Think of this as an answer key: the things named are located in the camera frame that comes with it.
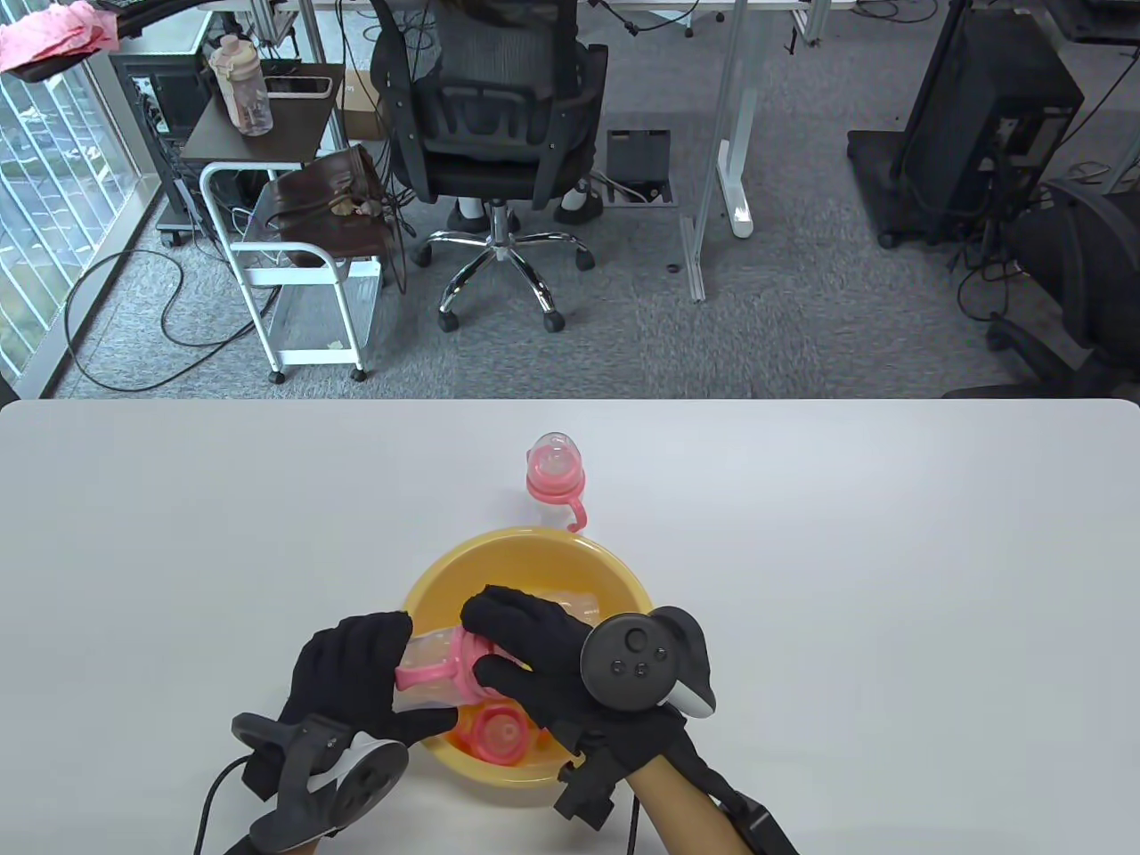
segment office chair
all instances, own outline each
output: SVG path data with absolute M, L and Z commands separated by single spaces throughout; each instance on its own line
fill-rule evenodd
M 470 196 L 491 209 L 487 237 L 437 231 L 413 255 L 416 264 L 426 267 L 432 244 L 480 249 L 443 288 L 440 328 L 450 333 L 459 327 L 451 304 L 494 259 L 510 262 L 523 276 L 542 307 L 546 329 L 560 332 L 565 320 L 519 247 L 571 244 L 579 270 L 593 268 L 594 255 L 570 234 L 514 234 L 506 205 L 530 199 L 542 210 L 588 174 L 609 51 L 576 41 L 576 0 L 494 0 L 466 14 L 434 3 L 440 58 L 413 81 L 391 9 L 384 0 L 372 5 L 381 30 L 370 74 L 392 119 L 392 171 L 423 202 Z
M 0 377 L 0 409 L 3 409 L 9 404 L 13 404 L 14 401 L 18 400 L 19 396 L 16 394 L 16 392 L 13 390 L 10 385 L 8 385 L 8 382 L 3 377 Z
M 986 347 L 1012 349 L 1035 383 L 979 386 L 946 398 L 1106 398 L 1140 373 L 1140 193 L 1101 196 L 1047 181 L 1052 206 L 1008 230 L 1021 268 L 1061 307 L 1065 332 L 1092 352 L 1078 368 L 1013 321 L 993 316 Z

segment brown bag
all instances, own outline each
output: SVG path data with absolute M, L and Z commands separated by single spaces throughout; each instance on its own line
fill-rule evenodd
M 282 241 L 316 244 L 334 259 L 380 255 L 385 261 L 392 234 L 384 221 L 392 210 L 372 156 L 363 146 L 326 155 L 268 187 L 267 226 Z M 290 253 L 300 267 L 319 266 L 309 253 Z

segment white cart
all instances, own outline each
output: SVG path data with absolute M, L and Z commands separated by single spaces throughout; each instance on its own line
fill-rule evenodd
M 300 169 L 296 163 L 211 163 L 202 170 L 202 196 L 264 348 L 270 382 L 283 383 L 284 369 L 291 365 L 351 365 L 349 376 L 359 382 L 368 376 L 365 352 L 380 299 L 383 276 L 380 256 L 336 260 L 316 244 L 282 241 L 278 231 L 264 225 L 264 210 L 271 199 L 268 187 L 262 190 L 245 233 L 235 239 L 230 236 L 235 223 L 223 217 L 213 195 L 211 179 L 219 172 L 252 170 L 267 172 L 272 180 L 296 169 Z M 298 267 L 290 260 L 291 253 L 306 253 L 319 264 Z M 267 327 L 253 291 L 278 285 L 280 296 Z M 298 341 L 302 333 L 304 341 Z

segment forearm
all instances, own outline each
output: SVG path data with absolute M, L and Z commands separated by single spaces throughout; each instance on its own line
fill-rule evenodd
M 669 855 L 752 855 L 728 817 L 665 757 L 627 779 Z

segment yellow bowl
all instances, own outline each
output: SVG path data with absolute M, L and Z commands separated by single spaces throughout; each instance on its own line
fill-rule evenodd
M 416 635 L 456 626 L 463 604 L 484 585 L 536 594 L 591 593 L 597 597 L 603 620 L 619 612 L 648 612 L 652 608 L 649 594 L 629 568 L 592 540 L 557 529 L 504 529 L 461 544 L 420 578 L 404 603 Z M 518 766 L 483 763 L 443 736 L 424 744 L 448 768 L 491 787 L 554 783 L 570 758 L 553 740 L 543 740 Z

